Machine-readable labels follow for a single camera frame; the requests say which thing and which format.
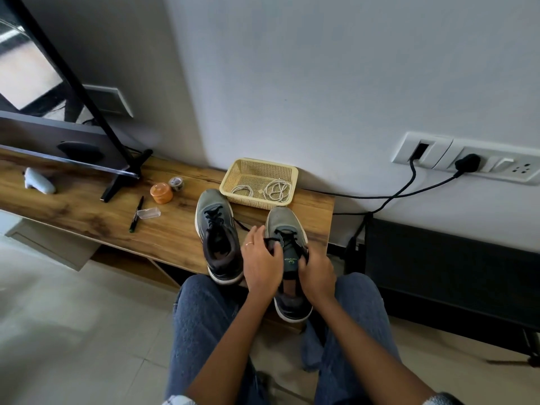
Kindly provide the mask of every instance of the sleeve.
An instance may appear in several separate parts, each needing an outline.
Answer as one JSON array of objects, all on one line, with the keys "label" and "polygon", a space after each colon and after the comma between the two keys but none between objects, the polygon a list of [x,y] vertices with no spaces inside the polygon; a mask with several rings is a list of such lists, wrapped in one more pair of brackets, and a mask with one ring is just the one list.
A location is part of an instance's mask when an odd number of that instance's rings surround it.
[{"label": "sleeve", "polygon": [[429,398],[423,405],[463,405],[463,403],[453,395],[441,392]]},{"label": "sleeve", "polygon": [[194,401],[190,400],[187,396],[173,395],[166,400],[163,405],[197,405]]}]

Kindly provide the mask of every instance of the shoe sole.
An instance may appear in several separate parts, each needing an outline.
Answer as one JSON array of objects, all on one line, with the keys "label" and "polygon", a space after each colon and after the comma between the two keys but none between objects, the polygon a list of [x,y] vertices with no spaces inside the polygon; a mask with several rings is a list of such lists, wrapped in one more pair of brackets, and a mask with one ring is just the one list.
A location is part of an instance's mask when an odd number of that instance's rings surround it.
[{"label": "shoe sole", "polygon": [[[231,204],[227,202],[227,206],[229,207],[229,210],[231,211],[231,217],[234,217],[233,208],[231,207]],[[203,242],[203,238],[201,237],[201,234],[199,233],[199,225],[197,224],[197,216],[199,214],[199,203],[197,203],[197,207],[195,208],[195,231],[197,232],[197,235],[201,239],[201,243]],[[207,265],[206,268],[208,269],[208,275],[214,282],[217,284],[220,284],[221,286],[230,286],[232,284],[235,284],[239,282],[244,277],[244,272],[241,272],[240,275],[232,280],[220,280],[216,278],[212,272],[210,271],[210,266]]]},{"label": "shoe sole", "polygon": [[[300,219],[294,214],[293,211],[291,211],[294,215],[294,217],[296,217],[296,219],[298,220],[298,223],[300,223]],[[269,237],[269,233],[268,233],[268,218],[270,217],[270,213],[268,213],[268,217],[266,218],[266,230],[265,230],[265,235],[266,237]],[[303,226],[302,224],[300,223],[300,228],[302,229],[302,234],[304,236],[304,242],[307,244],[307,235],[306,235],[306,231],[303,229]],[[311,315],[312,311],[313,311],[313,307],[311,307],[311,310],[309,310],[309,314],[306,315],[304,318],[301,318],[299,320],[294,320],[292,318],[288,318],[286,317],[285,315],[281,314],[281,311],[279,310],[278,308],[278,302],[276,301],[275,297],[274,297],[274,307],[275,307],[275,311],[278,313],[280,319],[282,319],[283,321],[286,321],[288,323],[291,323],[291,324],[296,324],[296,323],[299,323],[299,322],[302,322],[302,321],[306,321],[309,316]]]}]

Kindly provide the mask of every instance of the mesh basket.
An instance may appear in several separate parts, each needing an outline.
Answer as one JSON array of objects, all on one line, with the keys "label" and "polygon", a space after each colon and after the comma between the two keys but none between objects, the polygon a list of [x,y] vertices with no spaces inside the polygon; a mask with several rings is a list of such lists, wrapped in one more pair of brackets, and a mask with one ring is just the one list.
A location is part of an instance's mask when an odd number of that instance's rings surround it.
[{"label": "mesh basket", "polygon": [[[287,188],[283,191],[285,201],[267,200],[263,195],[267,184],[276,179],[285,180],[291,184],[290,189]],[[287,206],[291,203],[297,179],[298,169],[294,166],[243,157],[236,159],[227,170],[227,174],[219,186],[219,191],[227,197],[229,202],[271,210],[276,206]],[[240,185],[249,186],[253,190],[253,197],[249,196],[248,189],[236,193],[232,192],[236,186]]]}]

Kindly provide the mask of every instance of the tape roll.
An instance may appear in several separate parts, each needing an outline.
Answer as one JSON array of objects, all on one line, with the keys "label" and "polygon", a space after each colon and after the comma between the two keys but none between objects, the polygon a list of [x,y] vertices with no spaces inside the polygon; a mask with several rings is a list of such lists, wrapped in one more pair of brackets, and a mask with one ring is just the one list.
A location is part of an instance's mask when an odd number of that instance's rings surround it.
[{"label": "tape roll", "polygon": [[184,187],[184,181],[181,177],[175,176],[169,180],[169,185],[174,192],[177,192]]}]

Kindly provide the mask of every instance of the person's left hand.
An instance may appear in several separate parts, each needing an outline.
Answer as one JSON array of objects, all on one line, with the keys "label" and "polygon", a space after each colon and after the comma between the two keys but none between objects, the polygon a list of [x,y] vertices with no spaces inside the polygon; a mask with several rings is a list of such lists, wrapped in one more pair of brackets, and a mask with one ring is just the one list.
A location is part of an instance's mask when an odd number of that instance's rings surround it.
[{"label": "person's left hand", "polygon": [[283,278],[283,249],[274,242],[274,255],[266,249],[265,226],[253,226],[241,247],[249,293],[270,303]]}]

